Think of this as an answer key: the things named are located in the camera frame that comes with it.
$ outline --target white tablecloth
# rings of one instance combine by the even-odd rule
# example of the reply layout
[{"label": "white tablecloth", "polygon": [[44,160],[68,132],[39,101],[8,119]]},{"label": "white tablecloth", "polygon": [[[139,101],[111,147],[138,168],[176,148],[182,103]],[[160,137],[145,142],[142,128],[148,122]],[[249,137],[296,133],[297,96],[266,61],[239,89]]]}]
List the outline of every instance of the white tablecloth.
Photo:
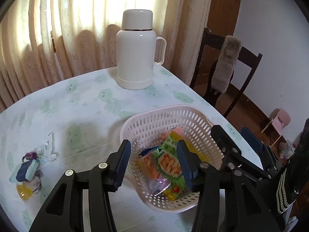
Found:
[{"label": "white tablecloth", "polygon": [[[125,120],[156,107],[186,103],[198,108],[223,127],[245,158],[262,168],[258,156],[235,128],[163,67],[154,67],[154,83],[144,90],[121,88],[116,74],[117,69],[110,68],[61,81],[24,97],[0,114],[0,204],[20,232],[29,230],[67,169],[86,171],[105,161],[119,148]],[[46,142],[50,133],[57,159],[42,169],[41,192],[23,202],[9,177],[25,153]],[[90,231],[87,198],[84,194],[84,225],[85,231]],[[196,208],[180,214],[153,211],[126,179],[118,192],[110,194],[110,201],[118,231],[191,231],[196,212]]]}]

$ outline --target thermos handle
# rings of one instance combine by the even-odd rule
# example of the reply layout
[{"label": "thermos handle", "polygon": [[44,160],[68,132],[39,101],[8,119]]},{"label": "thermos handle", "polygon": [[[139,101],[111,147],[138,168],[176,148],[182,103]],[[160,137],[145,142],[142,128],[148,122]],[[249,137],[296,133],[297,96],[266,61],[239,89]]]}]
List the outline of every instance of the thermos handle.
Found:
[{"label": "thermos handle", "polygon": [[159,40],[159,39],[162,39],[162,40],[163,40],[164,45],[163,45],[163,51],[162,51],[161,61],[160,61],[159,63],[154,62],[154,65],[155,65],[155,66],[160,66],[160,65],[162,65],[162,64],[164,63],[164,56],[165,56],[165,50],[166,50],[166,40],[165,40],[163,37],[158,36],[158,37],[156,38],[156,41]]}]

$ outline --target pink child chair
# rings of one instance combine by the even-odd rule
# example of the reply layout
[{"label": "pink child chair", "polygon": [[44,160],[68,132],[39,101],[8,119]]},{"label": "pink child chair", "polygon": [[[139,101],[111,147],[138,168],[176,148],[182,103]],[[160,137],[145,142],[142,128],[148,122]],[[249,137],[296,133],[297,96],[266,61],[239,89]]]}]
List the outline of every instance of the pink child chair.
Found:
[{"label": "pink child chair", "polygon": [[280,137],[282,136],[283,128],[285,128],[290,122],[291,117],[284,109],[281,108],[277,113],[277,116],[273,118],[271,121],[269,121],[268,124],[265,126],[265,128],[261,131],[261,133],[263,133],[266,130],[266,128],[269,127],[270,124],[272,124],[277,133],[280,135],[276,139],[276,141],[271,145],[271,147],[280,139]]}]

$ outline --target green snack bag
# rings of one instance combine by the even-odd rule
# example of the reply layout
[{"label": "green snack bag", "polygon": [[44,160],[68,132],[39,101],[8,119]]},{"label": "green snack bag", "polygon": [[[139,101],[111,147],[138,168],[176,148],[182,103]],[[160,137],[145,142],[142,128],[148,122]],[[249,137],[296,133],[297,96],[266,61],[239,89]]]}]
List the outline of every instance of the green snack bag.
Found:
[{"label": "green snack bag", "polygon": [[177,142],[169,135],[159,149],[153,151],[158,171],[168,179],[170,186],[163,191],[171,201],[178,198],[186,188],[181,167],[176,154]]}]

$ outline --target plastic basket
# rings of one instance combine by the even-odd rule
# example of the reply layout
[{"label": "plastic basket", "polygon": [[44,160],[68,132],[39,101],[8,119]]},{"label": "plastic basket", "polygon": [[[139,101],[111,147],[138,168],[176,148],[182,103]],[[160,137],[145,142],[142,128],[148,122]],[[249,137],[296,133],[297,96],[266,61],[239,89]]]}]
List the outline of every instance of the plastic basket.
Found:
[{"label": "plastic basket", "polygon": [[186,189],[175,201],[170,201],[163,194],[153,196],[149,191],[147,178],[136,160],[140,158],[139,153],[144,148],[161,144],[161,132],[177,126],[183,128],[199,153],[205,154],[210,159],[210,164],[219,169],[223,153],[211,138],[213,124],[201,111],[189,105],[168,106],[134,115],[123,124],[120,131],[120,141],[128,139],[131,142],[129,164],[134,177],[125,175],[125,178],[133,184],[140,199],[148,207],[163,213],[180,213],[197,206],[199,193]]}]

